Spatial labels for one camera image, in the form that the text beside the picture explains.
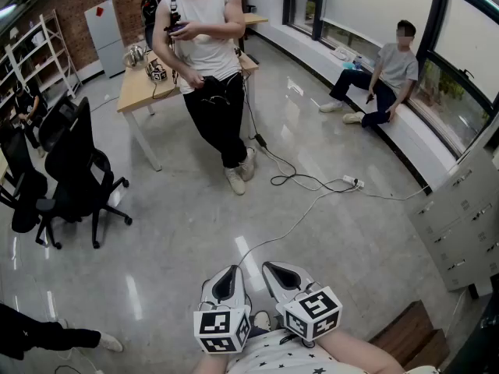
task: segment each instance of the dark pants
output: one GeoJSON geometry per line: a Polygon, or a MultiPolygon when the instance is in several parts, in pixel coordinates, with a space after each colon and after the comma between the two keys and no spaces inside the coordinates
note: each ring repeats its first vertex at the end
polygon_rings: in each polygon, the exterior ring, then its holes
{"type": "MultiPolygon", "coordinates": [[[[336,98],[336,100],[343,101],[349,91],[350,85],[368,90],[370,81],[371,75],[369,73],[346,69],[342,72],[340,79],[338,79],[329,95],[336,98]]],[[[397,100],[393,90],[381,80],[376,82],[373,90],[376,94],[377,112],[366,114],[366,116],[364,116],[364,119],[362,120],[363,128],[388,122],[390,119],[390,113],[387,112],[387,109],[389,109],[389,107],[391,107],[397,100]]]]}
{"type": "Polygon", "coordinates": [[[0,304],[2,339],[0,353],[22,360],[31,348],[68,351],[71,348],[95,348],[101,333],[92,330],[64,330],[59,323],[40,323],[0,304]]]}
{"type": "Polygon", "coordinates": [[[237,74],[221,81],[225,90],[206,82],[202,89],[184,94],[197,130],[220,151],[226,168],[237,168],[247,157],[244,142],[239,138],[244,104],[242,82],[242,75],[237,74]]]}
{"type": "Polygon", "coordinates": [[[36,115],[33,117],[33,121],[31,125],[28,125],[26,122],[24,122],[24,134],[26,135],[26,138],[30,141],[31,146],[33,146],[34,149],[37,149],[40,144],[37,141],[37,138],[34,136],[33,129],[35,127],[40,128],[41,123],[43,122],[44,117],[40,115],[36,115]]]}

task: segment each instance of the gray floor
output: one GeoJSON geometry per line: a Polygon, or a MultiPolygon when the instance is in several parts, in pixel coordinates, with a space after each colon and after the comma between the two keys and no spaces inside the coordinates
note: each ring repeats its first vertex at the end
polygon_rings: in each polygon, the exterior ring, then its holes
{"type": "MultiPolygon", "coordinates": [[[[343,125],[341,114],[318,112],[317,105],[328,100],[322,83],[258,38],[246,50],[261,61],[254,110],[274,153],[323,181],[351,175],[365,181],[366,190],[386,196],[419,189],[373,132],[343,125]]],[[[106,94],[119,95],[121,81],[121,76],[101,76],[85,85],[79,99],[88,96],[97,107],[106,94]]],[[[244,243],[252,247],[283,235],[322,193],[293,182],[272,186],[278,170],[260,154],[255,179],[243,197],[236,196],[218,153],[198,135],[182,98],[154,107],[156,115],[143,109],[136,117],[163,165],[160,172],[132,139],[125,119],[116,113],[116,101],[92,114],[97,147],[109,156],[115,175],[131,183],[120,190],[119,209],[133,217],[133,225],[103,217],[100,250],[92,249],[90,218],[81,224],[56,222],[55,236],[63,244],[57,251],[34,244],[33,231],[13,234],[12,213],[0,206],[1,299],[36,319],[65,317],[73,326],[117,336],[125,345],[120,355],[85,351],[106,374],[188,372],[200,356],[192,314],[201,284],[237,263],[244,243]]],[[[344,187],[341,182],[334,186],[344,187]]],[[[317,281],[333,287],[344,305],[342,327],[356,336],[368,339],[410,302],[422,299],[436,328],[459,322],[449,333],[457,350],[482,305],[471,303],[466,294],[451,320],[460,293],[445,290],[407,218],[419,198],[402,203],[356,192],[321,199],[289,236],[257,249],[246,261],[254,312],[273,309],[262,285],[261,263],[281,260],[307,268],[317,281]]],[[[0,372],[52,373],[65,363],[55,352],[33,350],[24,362],[0,359],[0,372]]],[[[69,364],[93,372],[76,352],[69,364]]]]}

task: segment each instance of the gray t-shirt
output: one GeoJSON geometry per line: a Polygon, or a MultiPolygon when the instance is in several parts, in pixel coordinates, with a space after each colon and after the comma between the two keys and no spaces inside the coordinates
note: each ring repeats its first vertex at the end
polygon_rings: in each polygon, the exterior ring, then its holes
{"type": "Polygon", "coordinates": [[[383,64],[381,79],[395,88],[397,94],[406,80],[418,80],[418,62],[412,51],[399,51],[396,43],[386,44],[378,54],[383,64]]]}

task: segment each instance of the metal cabinet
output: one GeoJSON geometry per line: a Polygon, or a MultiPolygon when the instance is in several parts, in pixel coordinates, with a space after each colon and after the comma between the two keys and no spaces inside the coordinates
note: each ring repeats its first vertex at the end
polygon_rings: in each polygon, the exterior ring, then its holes
{"type": "Polygon", "coordinates": [[[499,273],[499,172],[486,151],[463,162],[409,218],[449,290],[499,273]]]}

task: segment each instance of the white tank top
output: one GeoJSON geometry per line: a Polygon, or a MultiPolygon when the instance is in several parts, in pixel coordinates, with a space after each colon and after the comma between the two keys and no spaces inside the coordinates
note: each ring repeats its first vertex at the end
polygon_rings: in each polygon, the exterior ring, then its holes
{"type": "MultiPolygon", "coordinates": [[[[200,23],[225,23],[225,4],[228,0],[177,0],[181,21],[200,23]]],[[[161,0],[171,11],[172,0],[161,0]]],[[[241,71],[235,55],[234,44],[229,40],[214,39],[205,34],[191,41],[175,41],[175,54],[201,76],[214,76],[223,80],[241,71]]],[[[192,93],[194,89],[180,78],[180,92],[192,93]]]]}

